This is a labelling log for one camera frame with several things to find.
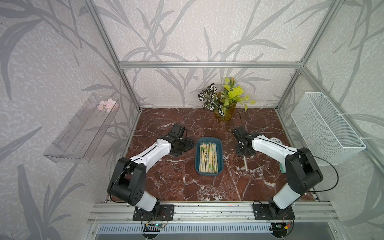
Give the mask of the teal storage box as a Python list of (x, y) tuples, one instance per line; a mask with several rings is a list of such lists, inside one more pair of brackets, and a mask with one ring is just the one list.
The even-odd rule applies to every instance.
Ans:
[(216, 177), (224, 169), (223, 145), (218, 138), (204, 137), (197, 141), (195, 169), (198, 174)]

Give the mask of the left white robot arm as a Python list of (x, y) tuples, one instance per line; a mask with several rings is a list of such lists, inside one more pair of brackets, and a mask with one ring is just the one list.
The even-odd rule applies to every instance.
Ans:
[(107, 188), (108, 195), (156, 215), (160, 211), (160, 201), (145, 191), (148, 170), (161, 158), (169, 154), (180, 156), (195, 146), (193, 139), (165, 136), (142, 153), (119, 159)]

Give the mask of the amber glass vase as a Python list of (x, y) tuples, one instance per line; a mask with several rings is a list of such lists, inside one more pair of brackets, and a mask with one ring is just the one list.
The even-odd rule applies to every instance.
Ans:
[(223, 106), (222, 108), (215, 108), (215, 118), (222, 122), (231, 120), (235, 114), (236, 103)]

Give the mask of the green artificial plant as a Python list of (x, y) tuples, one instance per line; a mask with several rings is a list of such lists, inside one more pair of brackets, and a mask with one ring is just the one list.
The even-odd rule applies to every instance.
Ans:
[(215, 84), (209, 85), (198, 94), (198, 98), (203, 102), (203, 109), (211, 112), (214, 112), (215, 108), (222, 108), (234, 103), (236, 103), (236, 106), (241, 104), (247, 111), (248, 105), (256, 103), (250, 99), (249, 95), (244, 95), (244, 90), (236, 83), (234, 78), (225, 78), (223, 90), (220, 92)]

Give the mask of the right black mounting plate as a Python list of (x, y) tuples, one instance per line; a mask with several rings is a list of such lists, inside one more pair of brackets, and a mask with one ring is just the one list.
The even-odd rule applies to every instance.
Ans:
[(258, 221), (293, 221), (296, 219), (291, 206), (281, 210), (275, 205), (253, 203), (252, 208), (255, 220)]

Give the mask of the black mounting plate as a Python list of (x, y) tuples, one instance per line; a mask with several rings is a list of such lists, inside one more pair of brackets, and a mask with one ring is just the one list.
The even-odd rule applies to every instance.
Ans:
[(135, 207), (133, 221), (172, 221), (174, 213), (175, 205), (157, 204), (152, 211)]
[(293, 221), (296, 219), (291, 206), (281, 210), (275, 205), (253, 203), (252, 208), (255, 220), (258, 221)]

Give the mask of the pink artificial flower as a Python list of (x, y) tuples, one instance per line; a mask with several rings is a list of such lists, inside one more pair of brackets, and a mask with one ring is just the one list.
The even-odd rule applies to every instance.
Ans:
[(97, 109), (99, 111), (106, 111), (110, 113), (114, 107), (117, 106), (117, 101), (113, 100), (112, 98), (107, 99), (106, 101), (100, 101)]

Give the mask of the left circuit board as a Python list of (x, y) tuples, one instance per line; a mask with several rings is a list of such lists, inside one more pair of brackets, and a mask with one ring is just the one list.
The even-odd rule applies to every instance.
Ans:
[(167, 225), (168, 225), (168, 222), (166, 222), (166, 223), (150, 223), (150, 222), (148, 222), (144, 225), (144, 231), (145, 232), (160, 232)]

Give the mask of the circuit board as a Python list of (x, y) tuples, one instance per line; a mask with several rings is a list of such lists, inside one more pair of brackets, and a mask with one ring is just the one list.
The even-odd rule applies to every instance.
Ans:
[(277, 239), (284, 239), (287, 237), (293, 230), (294, 224), (285, 224), (285, 223), (272, 223), (270, 227), (271, 235)]
[(144, 231), (145, 232), (160, 232), (167, 225), (168, 225), (168, 222), (166, 222), (166, 223), (150, 223), (150, 222), (148, 222), (144, 225)]

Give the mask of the right circuit board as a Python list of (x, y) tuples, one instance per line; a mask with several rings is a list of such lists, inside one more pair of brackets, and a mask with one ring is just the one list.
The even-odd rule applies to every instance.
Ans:
[(284, 239), (287, 237), (293, 230), (294, 224), (285, 224), (285, 223), (272, 223), (270, 227), (271, 235), (277, 239)]

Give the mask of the aluminium frame crossbar back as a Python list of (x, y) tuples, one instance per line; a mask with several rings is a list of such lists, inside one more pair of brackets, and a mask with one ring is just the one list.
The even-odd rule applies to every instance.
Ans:
[(300, 62), (121, 62), (121, 69), (298, 69)]

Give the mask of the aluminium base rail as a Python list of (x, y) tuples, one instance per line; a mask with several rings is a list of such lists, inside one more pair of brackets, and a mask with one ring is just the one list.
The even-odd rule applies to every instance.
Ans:
[[(331, 202), (295, 202), (292, 206), (295, 219), (268, 220), (268, 214), (256, 213), (254, 202), (164, 202), (174, 205), (173, 211), (161, 215), (157, 220), (176, 223), (318, 223), (339, 222), (340, 219)], [(88, 224), (137, 224), (133, 218), (141, 218), (140, 211), (129, 204), (95, 204)]]

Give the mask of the clear acrylic wall shelf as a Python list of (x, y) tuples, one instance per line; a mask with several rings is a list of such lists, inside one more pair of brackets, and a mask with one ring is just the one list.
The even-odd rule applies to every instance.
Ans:
[(54, 163), (89, 163), (121, 106), (112, 98), (117, 106), (110, 113), (99, 111), (99, 102), (109, 98), (91, 94), (43, 156)]

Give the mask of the aluminium frame post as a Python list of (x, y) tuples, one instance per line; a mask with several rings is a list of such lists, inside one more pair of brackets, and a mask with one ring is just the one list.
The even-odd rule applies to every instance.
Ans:
[(336, 17), (337, 13), (339, 12), (342, 4), (344, 1), (342, 0), (334, 0), (331, 2), (329, 9), (327, 10), (327, 13), (325, 14), (324, 19), (322, 20), (318, 30), (316, 31), (313, 39), (311, 40), (309, 47), (307, 48), (304, 56), (302, 57), (301, 61), (299, 62), (299, 66), (295, 69), (295, 72), (293, 76), (291, 77), (291, 80), (289, 84), (287, 85), (282, 97), (280, 98), (278, 105), (275, 107), (275, 110), (278, 111), (285, 99), (288, 97), (289, 92), (294, 87), (295, 82), (297, 81), (300, 70), (303, 69), (306, 65), (311, 56), (313, 55), (316, 47), (320, 43), (322, 37), (324, 36), (325, 32), (327, 31), (327, 28), (332, 24), (333, 19)]
[(107, 48), (107, 51), (108, 51), (108, 53), (112, 59), (112, 63), (113, 63), (114, 68), (117, 70), (119, 77), (123, 81), (125, 88), (127, 89), (128, 93), (130, 94), (131, 99), (133, 100), (136, 109), (140, 112), (141, 107), (139, 105), (139, 102), (138, 102), (138, 100), (137, 100), (137, 98), (136, 98), (136, 96), (132, 90), (132, 87), (129, 84), (129, 81), (127, 80), (126, 75), (124, 74), (123, 70), (120, 68), (119, 60), (118, 60), (116, 53), (113, 49), (111, 41), (109, 40), (107, 32), (103, 26), (103, 23), (102, 23), (102, 20), (99, 16), (98, 11), (97, 11), (96, 5), (91, 0), (85, 0), (85, 4), (86, 4), (86, 8), (89, 11), (89, 14), (91, 15), (91, 17), (92, 17), (92, 19), (96, 25), (96, 28), (97, 28), (100, 36), (101, 36), (101, 38), (102, 38), (102, 40), (103, 40), (103, 42)]

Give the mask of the aluminium frame post right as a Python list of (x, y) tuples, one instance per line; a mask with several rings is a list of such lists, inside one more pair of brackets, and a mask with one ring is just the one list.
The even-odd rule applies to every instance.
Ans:
[(313, 39), (311, 40), (309, 47), (307, 48), (304, 56), (302, 57), (301, 61), (299, 62), (299, 66), (295, 69), (295, 72), (293, 76), (291, 77), (291, 80), (289, 84), (287, 85), (282, 97), (280, 98), (278, 105), (275, 107), (275, 110), (278, 111), (285, 99), (288, 97), (289, 92), (294, 87), (295, 82), (297, 81), (300, 70), (303, 69), (306, 65), (311, 56), (313, 55), (316, 47), (320, 43), (322, 37), (324, 36), (325, 32), (327, 31), (327, 28), (332, 24), (333, 19), (336, 17), (337, 13), (339, 12), (342, 4), (344, 1), (342, 0), (334, 0), (331, 2), (329, 9), (327, 10), (327, 13), (325, 14), (324, 19), (322, 20), (318, 30), (316, 31)]

